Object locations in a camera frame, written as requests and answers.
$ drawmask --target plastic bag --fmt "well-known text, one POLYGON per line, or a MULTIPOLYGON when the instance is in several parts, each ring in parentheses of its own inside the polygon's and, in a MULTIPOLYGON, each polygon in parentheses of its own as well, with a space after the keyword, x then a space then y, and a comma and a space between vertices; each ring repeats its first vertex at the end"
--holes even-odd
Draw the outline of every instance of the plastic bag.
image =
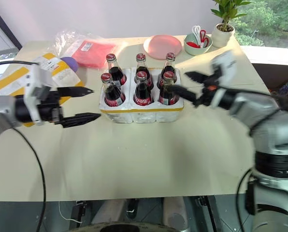
POLYGON ((54 45, 58 57, 72 57, 80 66, 93 69, 106 68, 106 55, 119 55, 126 42, 108 41, 90 33, 64 30, 56 35, 54 45))

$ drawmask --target trees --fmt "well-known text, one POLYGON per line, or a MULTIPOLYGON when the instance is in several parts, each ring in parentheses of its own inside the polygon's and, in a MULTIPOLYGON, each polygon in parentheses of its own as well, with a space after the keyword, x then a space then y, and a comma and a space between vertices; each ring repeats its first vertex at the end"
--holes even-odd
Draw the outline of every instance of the trees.
POLYGON ((253 0, 240 11, 248 15, 231 24, 241 45, 288 48, 288 0, 253 0))

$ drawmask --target table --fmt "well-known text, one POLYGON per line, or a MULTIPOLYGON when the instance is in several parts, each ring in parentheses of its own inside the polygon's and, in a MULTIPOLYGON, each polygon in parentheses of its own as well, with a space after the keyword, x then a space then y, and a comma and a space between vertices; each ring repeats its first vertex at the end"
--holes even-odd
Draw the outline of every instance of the table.
MULTIPOLYGON (((184 36, 177 36, 182 42, 184 36)), ((118 57, 122 68, 136 65, 146 38, 121 38, 128 47, 118 57)), ((31 61, 47 52, 50 42, 27 43, 17 60, 31 61)), ((175 65, 181 73, 197 70, 211 74, 209 61, 233 50, 237 88, 267 89, 231 38, 227 47, 193 57, 184 50, 175 65)), ((164 61, 147 57, 150 68, 164 61)), ((65 116, 99 112, 100 71, 80 68, 78 76, 95 93, 63 104, 65 116)), ((182 75, 182 83, 200 93, 201 86, 182 75)), ((100 200, 234 193, 239 178, 253 165, 254 148, 247 128, 222 109, 189 102, 174 123, 115 124, 101 116, 83 126, 63 129, 21 127, 36 149, 45 172, 48 201, 100 200)), ((0 136, 0 201, 41 201, 40 170, 26 143, 14 131, 0 136)))

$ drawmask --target red bottle cap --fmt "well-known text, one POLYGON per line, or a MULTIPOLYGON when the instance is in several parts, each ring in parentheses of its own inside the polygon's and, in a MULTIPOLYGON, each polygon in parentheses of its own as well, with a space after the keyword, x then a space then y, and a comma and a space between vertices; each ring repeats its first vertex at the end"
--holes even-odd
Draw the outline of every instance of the red bottle cap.
POLYGON ((136 55, 136 60, 137 61, 145 61, 146 60, 146 56, 143 53, 139 53, 136 55))
POLYGON ((144 71, 139 71, 136 73, 136 78, 139 78, 139 79, 147 78, 147 74, 144 71))
POLYGON ((114 54, 112 54, 112 53, 107 54, 106 55, 106 60, 107 61, 114 61, 114 60, 116 60, 116 56, 114 54))
POLYGON ((174 73, 172 71, 166 71, 163 75, 164 79, 174 79, 174 73))
POLYGON ((112 78, 112 75, 108 72, 104 73, 101 75, 101 80, 102 81, 109 81, 112 78))
POLYGON ((174 61, 175 60, 175 54, 173 52, 169 52, 166 56, 166 59, 174 61))

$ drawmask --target scissors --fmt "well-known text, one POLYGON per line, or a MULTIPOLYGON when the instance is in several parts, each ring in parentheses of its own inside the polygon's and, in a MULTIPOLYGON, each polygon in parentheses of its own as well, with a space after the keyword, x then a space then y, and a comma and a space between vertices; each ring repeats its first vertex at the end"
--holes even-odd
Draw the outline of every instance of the scissors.
POLYGON ((206 36, 206 31, 205 30, 201 30, 200 31, 200 40, 201 40, 201 48, 207 47, 208 46, 208 38, 205 37, 206 36))

